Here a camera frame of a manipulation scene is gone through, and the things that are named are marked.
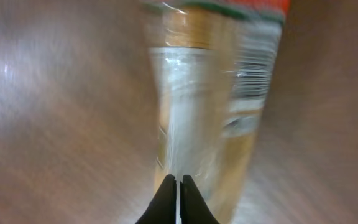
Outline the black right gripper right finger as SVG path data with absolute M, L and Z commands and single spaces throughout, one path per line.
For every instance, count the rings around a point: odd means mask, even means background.
M 219 224 L 190 175 L 180 182 L 180 218 L 182 224 Z

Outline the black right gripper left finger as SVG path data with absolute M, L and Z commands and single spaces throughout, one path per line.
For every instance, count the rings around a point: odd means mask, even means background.
M 176 206 L 177 182 L 173 175 L 168 174 L 136 224 L 175 224 Z

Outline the orange spaghetti package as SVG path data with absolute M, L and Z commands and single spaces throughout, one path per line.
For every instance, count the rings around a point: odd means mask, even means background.
M 289 0 L 144 1 L 158 88 L 155 193 L 190 175 L 219 223 L 246 181 Z

